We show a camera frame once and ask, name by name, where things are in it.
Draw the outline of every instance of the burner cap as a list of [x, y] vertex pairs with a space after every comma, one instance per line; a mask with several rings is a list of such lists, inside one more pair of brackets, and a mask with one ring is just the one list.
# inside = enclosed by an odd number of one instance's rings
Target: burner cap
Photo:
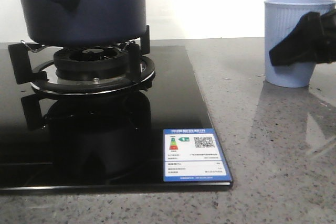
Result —
[[128, 53], [119, 48], [65, 48], [54, 54], [56, 75], [73, 81], [107, 79], [127, 71]]

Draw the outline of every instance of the blue and white label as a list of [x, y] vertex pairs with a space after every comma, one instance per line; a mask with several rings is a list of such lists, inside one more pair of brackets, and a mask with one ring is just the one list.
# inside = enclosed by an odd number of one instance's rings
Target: blue and white label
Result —
[[213, 129], [164, 130], [164, 181], [228, 181]]

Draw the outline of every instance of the quartz countertop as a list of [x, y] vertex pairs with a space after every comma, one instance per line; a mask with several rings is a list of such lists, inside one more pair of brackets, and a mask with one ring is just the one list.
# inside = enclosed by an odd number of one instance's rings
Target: quartz countertop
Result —
[[0, 196], [0, 223], [336, 223], [336, 64], [281, 88], [264, 80], [263, 38], [151, 44], [169, 45], [187, 49], [233, 188]]

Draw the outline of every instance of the ribbed cup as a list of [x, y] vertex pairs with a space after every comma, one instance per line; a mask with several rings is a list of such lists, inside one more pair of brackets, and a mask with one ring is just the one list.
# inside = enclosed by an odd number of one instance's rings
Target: ribbed cup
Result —
[[269, 51], [281, 42], [308, 12], [327, 13], [335, 9], [333, 0], [267, 0], [265, 1], [265, 75], [272, 84], [299, 88], [309, 84], [315, 63], [272, 66]]

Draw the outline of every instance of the metal clip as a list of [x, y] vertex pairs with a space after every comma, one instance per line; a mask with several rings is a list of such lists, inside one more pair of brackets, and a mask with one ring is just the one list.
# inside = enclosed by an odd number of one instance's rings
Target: metal clip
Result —
[[129, 45], [129, 44], [134, 44], [135, 43], [135, 40], [129, 40], [125, 43], [125, 46], [121, 49], [121, 52], [125, 52], [126, 51], [126, 47]]
[[27, 47], [29, 49], [29, 51], [33, 52], [33, 53], [37, 53], [37, 52], [40, 52], [42, 51], [43, 49], [47, 48], [47, 47], [50, 47], [50, 46], [46, 46], [46, 45], [41, 45], [41, 47], [39, 48], [36, 48], [36, 49], [32, 49], [30, 46], [29, 46], [29, 43], [25, 42], [24, 40], [21, 40], [20, 41], [23, 45], [25, 45], [25, 47]]

